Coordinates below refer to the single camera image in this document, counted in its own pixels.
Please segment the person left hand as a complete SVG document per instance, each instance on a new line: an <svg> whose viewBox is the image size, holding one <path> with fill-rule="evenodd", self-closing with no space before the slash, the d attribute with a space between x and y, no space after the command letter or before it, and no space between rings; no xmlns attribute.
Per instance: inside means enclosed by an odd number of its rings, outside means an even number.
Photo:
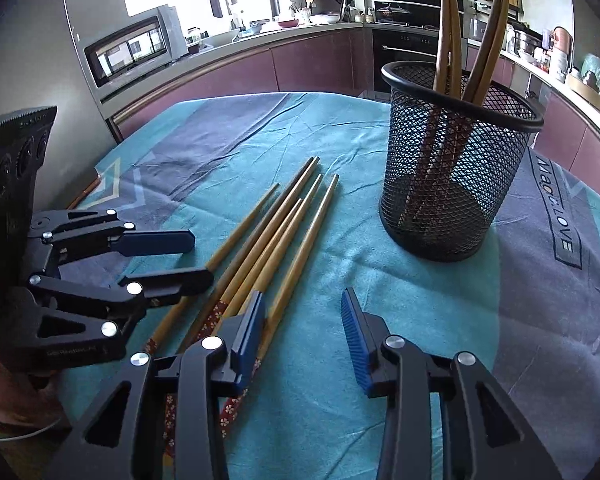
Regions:
<svg viewBox="0 0 600 480"><path fill-rule="evenodd" d="M0 422L6 425L42 428L64 411L53 387L35 390L21 374L12 374L0 362Z"/></svg>

